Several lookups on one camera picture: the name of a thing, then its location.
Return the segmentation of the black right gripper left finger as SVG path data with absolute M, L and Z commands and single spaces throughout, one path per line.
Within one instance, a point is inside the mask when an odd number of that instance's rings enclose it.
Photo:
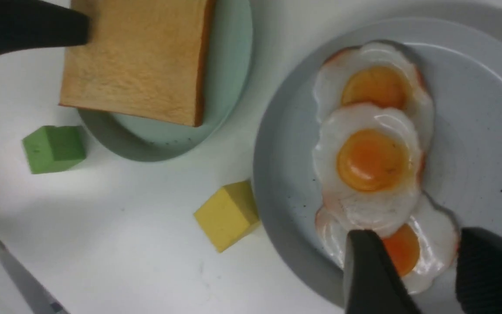
M 370 230 L 347 234 L 343 263 L 346 314 L 420 314 L 382 239 Z

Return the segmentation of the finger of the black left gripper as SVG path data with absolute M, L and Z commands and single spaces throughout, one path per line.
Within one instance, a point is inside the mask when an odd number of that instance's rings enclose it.
M 44 0 L 0 0 L 0 55 L 89 41 L 86 14 Z

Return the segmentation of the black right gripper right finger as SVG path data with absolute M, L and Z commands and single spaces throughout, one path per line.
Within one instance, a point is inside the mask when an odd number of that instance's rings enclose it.
M 466 314 L 502 314 L 502 237 L 464 227 L 458 249 L 455 294 Z

